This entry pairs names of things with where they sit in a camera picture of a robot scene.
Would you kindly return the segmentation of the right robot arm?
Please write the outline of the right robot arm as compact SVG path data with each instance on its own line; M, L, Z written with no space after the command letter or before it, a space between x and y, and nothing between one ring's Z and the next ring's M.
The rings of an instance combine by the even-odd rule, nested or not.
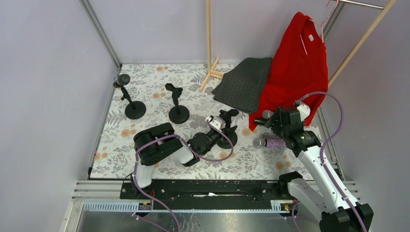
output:
M309 112L305 104L278 108L265 127L284 140L286 147L308 169L319 190L311 188L298 172L280 175L276 190L303 204L322 232L367 232L374 212L369 204L361 204L341 181L325 157L317 135L304 129Z

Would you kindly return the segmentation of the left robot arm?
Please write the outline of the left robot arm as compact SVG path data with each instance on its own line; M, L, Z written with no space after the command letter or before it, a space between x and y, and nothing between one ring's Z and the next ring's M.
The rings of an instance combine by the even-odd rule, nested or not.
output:
M199 132L187 142L175 134L170 123L160 124L137 133L133 138L136 164L132 174L136 187L143 189L151 185L155 164L169 156L175 157L186 167L200 160L220 162L230 158L237 142L237 126L217 128L210 122L208 125L209 132ZM221 159L205 158L205 154L215 145L230 149L230 154Z

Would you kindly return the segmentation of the black mic stand front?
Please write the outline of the black mic stand front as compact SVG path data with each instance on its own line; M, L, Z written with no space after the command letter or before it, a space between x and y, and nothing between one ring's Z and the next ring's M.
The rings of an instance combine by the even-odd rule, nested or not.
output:
M225 126L222 129L222 132L230 139L230 141L232 142L232 145L235 146L237 144L237 134L235 132L235 130L237 129L237 126L231 126L232 123L232 117L235 117L239 114L239 111L236 109L231 109L229 111L224 111L224 110L220 110L220 114L219 117L221 117L224 122L225 122ZM222 137L218 142L217 145L220 148L223 149L230 149L231 146L229 144L229 142Z

